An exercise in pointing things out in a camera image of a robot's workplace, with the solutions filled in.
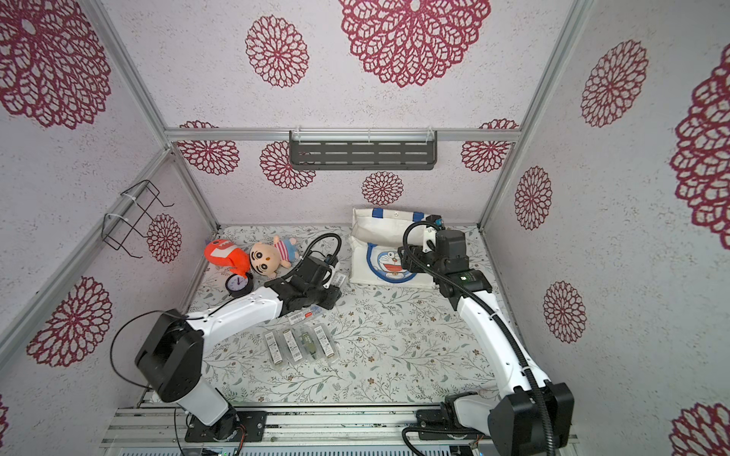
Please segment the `pink boy plush doll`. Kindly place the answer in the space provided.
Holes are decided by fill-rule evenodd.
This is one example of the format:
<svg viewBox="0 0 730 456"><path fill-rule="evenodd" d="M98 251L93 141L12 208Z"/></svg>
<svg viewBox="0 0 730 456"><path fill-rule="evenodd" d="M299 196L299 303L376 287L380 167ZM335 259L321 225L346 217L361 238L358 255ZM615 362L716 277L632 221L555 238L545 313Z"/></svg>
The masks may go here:
<svg viewBox="0 0 730 456"><path fill-rule="evenodd" d="M298 240L275 236L271 243L258 242L249 252L251 269L260 276L274 279L279 268L289 269L300 257Z"/></svg>

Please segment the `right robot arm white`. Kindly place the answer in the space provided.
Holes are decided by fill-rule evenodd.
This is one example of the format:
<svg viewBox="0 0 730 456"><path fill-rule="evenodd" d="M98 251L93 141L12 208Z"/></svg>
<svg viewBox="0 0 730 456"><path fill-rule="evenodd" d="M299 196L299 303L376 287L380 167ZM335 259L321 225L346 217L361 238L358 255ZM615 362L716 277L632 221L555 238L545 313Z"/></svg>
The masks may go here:
<svg viewBox="0 0 730 456"><path fill-rule="evenodd" d="M447 397L444 423L422 433L482 434L499 455L555 455L568 444L574 397L564 383L553 383L530 358L503 319L492 285L469 260L434 260L416 246L398 249L404 268L426 273L448 298L476 338L494 371L499 402L476 393Z"/></svg>

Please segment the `black round alarm clock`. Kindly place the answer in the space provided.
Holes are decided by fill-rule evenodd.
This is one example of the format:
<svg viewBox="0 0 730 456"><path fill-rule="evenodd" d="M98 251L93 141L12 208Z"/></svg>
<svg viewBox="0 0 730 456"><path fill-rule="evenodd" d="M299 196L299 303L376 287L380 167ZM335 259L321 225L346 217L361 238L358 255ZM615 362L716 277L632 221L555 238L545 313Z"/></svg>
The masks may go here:
<svg viewBox="0 0 730 456"><path fill-rule="evenodd" d="M253 291L254 279L250 273L246 275L233 274L226 279L224 286L232 298L241 298Z"/></svg>

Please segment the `clear pen case green label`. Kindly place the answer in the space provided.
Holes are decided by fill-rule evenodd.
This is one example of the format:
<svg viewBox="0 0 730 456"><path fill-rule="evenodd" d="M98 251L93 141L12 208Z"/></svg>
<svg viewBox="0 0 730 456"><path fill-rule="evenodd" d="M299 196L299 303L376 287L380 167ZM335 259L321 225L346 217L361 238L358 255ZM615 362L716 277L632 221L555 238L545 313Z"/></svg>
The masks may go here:
<svg viewBox="0 0 730 456"><path fill-rule="evenodd" d="M313 360L321 358L319 346L317 345L317 338L311 330L307 328L300 330L300 342L302 342L304 351L306 351Z"/></svg>

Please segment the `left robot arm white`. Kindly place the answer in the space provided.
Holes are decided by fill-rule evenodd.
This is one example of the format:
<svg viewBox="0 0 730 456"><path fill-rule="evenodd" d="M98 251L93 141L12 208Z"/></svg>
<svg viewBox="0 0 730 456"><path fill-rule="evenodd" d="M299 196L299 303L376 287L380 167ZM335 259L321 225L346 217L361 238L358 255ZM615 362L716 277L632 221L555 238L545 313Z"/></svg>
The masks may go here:
<svg viewBox="0 0 730 456"><path fill-rule="evenodd" d="M331 310L341 297L332 285L338 260L303 258L292 271L207 312L164 311L140 351L135 366L165 403L181 406L225 440L238 426L235 408L203 378L203 358L219 343L246 329L313 305Z"/></svg>

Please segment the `grey slotted wall shelf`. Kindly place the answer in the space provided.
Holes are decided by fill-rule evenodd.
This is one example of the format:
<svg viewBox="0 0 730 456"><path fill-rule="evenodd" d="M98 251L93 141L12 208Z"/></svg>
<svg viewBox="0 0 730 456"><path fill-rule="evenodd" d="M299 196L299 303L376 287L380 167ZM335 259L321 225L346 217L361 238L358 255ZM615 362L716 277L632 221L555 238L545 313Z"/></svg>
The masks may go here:
<svg viewBox="0 0 730 456"><path fill-rule="evenodd" d="M361 133L291 131L289 163L298 171L424 171L437 162L438 136L368 130Z"/></svg>

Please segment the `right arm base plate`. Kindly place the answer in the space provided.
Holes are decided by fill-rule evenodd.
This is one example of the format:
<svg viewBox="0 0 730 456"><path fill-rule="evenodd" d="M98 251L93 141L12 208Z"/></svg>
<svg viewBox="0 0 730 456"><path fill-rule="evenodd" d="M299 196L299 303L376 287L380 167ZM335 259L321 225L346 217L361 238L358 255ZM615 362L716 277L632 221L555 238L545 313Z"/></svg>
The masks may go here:
<svg viewBox="0 0 730 456"><path fill-rule="evenodd" d="M475 395L477 393L474 391L448 395L439 403L438 410L436 408L420 408L417 410L418 438L420 440L437 440L443 437L460 440L481 437L482 433L480 431L462 426L456 417L456 400Z"/></svg>

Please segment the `white Doraemon canvas bag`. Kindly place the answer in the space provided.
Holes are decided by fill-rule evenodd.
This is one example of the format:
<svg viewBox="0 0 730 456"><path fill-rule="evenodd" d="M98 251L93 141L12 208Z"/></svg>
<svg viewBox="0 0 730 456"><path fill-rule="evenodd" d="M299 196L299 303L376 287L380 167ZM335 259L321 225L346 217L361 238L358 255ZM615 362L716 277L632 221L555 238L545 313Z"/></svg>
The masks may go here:
<svg viewBox="0 0 730 456"><path fill-rule="evenodd" d="M398 249L406 229L429 214L392 209L354 209L350 282L356 285L433 289L430 275L410 272Z"/></svg>

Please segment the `red plush toy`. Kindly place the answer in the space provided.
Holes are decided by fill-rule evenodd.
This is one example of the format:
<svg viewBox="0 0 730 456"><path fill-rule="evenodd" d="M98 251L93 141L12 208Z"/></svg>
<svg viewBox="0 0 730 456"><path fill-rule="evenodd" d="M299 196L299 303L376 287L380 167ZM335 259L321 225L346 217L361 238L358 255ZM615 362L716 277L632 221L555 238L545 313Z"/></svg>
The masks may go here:
<svg viewBox="0 0 730 456"><path fill-rule="evenodd" d="M229 239L215 239L208 243L205 258L213 265L228 268L235 275L245 276L251 270L247 252Z"/></svg>

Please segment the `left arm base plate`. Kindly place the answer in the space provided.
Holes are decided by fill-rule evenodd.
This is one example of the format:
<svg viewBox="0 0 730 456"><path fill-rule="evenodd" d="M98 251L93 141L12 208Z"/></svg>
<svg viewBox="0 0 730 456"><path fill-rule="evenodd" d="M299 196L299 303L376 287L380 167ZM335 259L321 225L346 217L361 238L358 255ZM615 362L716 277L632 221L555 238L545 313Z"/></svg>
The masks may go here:
<svg viewBox="0 0 730 456"><path fill-rule="evenodd" d="M228 410L213 425L205 425L193 415L187 426L186 443L240 443L262 440L268 413L263 410Z"/></svg>

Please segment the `aluminium front rail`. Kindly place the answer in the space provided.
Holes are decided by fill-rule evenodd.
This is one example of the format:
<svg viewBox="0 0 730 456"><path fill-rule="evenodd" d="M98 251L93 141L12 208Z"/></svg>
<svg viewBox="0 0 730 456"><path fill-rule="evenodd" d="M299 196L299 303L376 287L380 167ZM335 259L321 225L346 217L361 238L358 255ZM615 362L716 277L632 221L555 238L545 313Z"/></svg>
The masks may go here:
<svg viewBox="0 0 730 456"><path fill-rule="evenodd" d="M489 438L420 440L419 409L439 406L250 404L238 410L268 413L260 442L186 443L192 418L180 408L120 408L100 447L106 455L408 454L410 446L426 454L494 454Z"/></svg>

